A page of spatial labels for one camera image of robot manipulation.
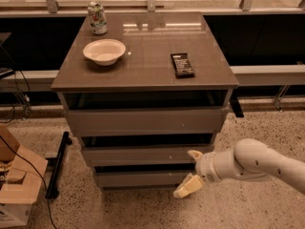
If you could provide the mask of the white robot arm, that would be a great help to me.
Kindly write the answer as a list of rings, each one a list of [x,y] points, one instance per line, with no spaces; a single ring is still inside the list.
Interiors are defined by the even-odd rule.
[[[286,157],[258,140],[244,138],[226,151],[203,154],[190,150],[188,154],[195,160],[195,173],[189,173],[174,190],[175,198],[184,198],[201,189],[205,183],[227,178],[265,181],[269,176],[305,194],[305,163]]]

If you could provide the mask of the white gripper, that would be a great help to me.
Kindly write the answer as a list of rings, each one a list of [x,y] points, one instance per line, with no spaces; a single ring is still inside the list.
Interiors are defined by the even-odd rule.
[[[202,154],[197,150],[189,150],[188,155],[196,161],[195,170],[197,175],[189,173],[183,182],[174,190],[175,198],[184,198],[201,189],[204,181],[208,183],[219,182],[220,176],[214,168],[215,152]]]

